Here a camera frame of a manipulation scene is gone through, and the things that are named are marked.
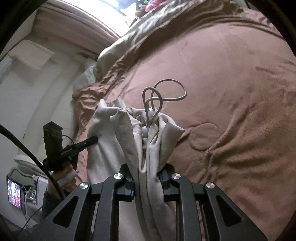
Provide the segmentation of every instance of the tv screen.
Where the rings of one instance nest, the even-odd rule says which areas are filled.
[[[21,187],[20,185],[14,183],[13,181],[8,179],[8,201],[18,207],[21,208]]]

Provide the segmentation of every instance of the metal screw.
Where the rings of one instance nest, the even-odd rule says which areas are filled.
[[[123,175],[122,175],[121,173],[116,173],[116,174],[114,175],[114,178],[115,178],[115,179],[121,179],[121,178],[123,178]]]
[[[207,183],[206,187],[212,189],[215,187],[215,184],[214,183]]]
[[[79,186],[81,189],[87,189],[89,187],[89,184],[88,183],[81,183]]]
[[[173,179],[180,179],[181,175],[179,173],[174,173],[174,174],[172,174],[172,178]]]

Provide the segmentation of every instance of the white cord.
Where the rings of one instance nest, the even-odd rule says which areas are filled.
[[[159,93],[159,91],[156,89],[156,87],[162,83],[162,82],[165,82],[165,81],[172,81],[172,82],[175,82],[177,84],[179,84],[183,90],[184,90],[184,95],[181,96],[181,97],[176,97],[176,98],[163,98],[161,96],[161,94]],[[147,100],[145,99],[145,93],[147,90],[151,90],[151,96],[150,98],[148,98]],[[142,98],[143,98],[143,104],[144,104],[144,109],[145,109],[145,113],[146,113],[146,118],[147,118],[147,123],[146,123],[146,126],[145,128],[143,129],[142,127],[142,132],[148,132],[148,128],[151,126],[151,124],[153,123],[153,120],[155,119],[155,117],[159,114],[159,112],[161,111],[162,107],[163,107],[163,102],[164,101],[179,101],[179,100],[183,100],[185,99],[187,96],[187,91],[185,89],[185,87],[177,80],[174,80],[174,79],[163,79],[163,80],[160,80],[158,81],[154,87],[151,87],[151,86],[148,86],[146,87],[144,90],[143,90],[143,93],[142,93]],[[148,115],[148,111],[149,111],[149,102],[151,102],[151,108],[153,111],[155,111],[155,108],[154,108],[154,104],[153,104],[153,101],[154,100],[158,100],[159,101],[159,108],[158,110],[156,111],[156,113],[153,115],[153,117],[149,120],[149,115]]]

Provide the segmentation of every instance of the finger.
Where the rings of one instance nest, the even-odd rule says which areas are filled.
[[[66,191],[67,191],[67,192],[72,192],[72,191],[75,190],[76,187],[77,187],[77,186],[75,185],[75,186],[73,186],[73,187],[71,187],[71,188],[69,188],[69,189],[66,189]]]
[[[72,181],[70,181],[67,184],[63,185],[62,189],[67,190],[68,188],[71,188],[72,186],[76,186],[76,179],[73,179]]]
[[[69,165],[67,165],[66,167],[65,167],[65,172],[66,173],[68,173],[69,171],[71,171],[73,169],[73,166],[72,166],[72,164],[71,163],[69,163]]]
[[[55,179],[55,180],[59,180],[59,179],[65,177],[65,176],[67,176],[67,173],[68,173],[69,171],[71,171],[72,169],[73,169],[73,166],[72,166],[71,163],[69,163],[69,165],[66,166],[66,168],[64,168],[62,171],[54,172],[54,173],[52,174],[52,177],[53,177],[53,179]]]

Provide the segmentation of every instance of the brown bedspread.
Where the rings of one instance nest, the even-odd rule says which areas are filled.
[[[261,15],[238,18],[226,4],[192,5],[133,46],[103,83],[76,92],[80,136],[100,98],[142,108],[146,86],[181,81],[187,98],[162,109],[186,130],[170,163],[191,181],[216,183],[275,240],[296,210],[296,59]],[[158,90],[182,94],[174,84]]]

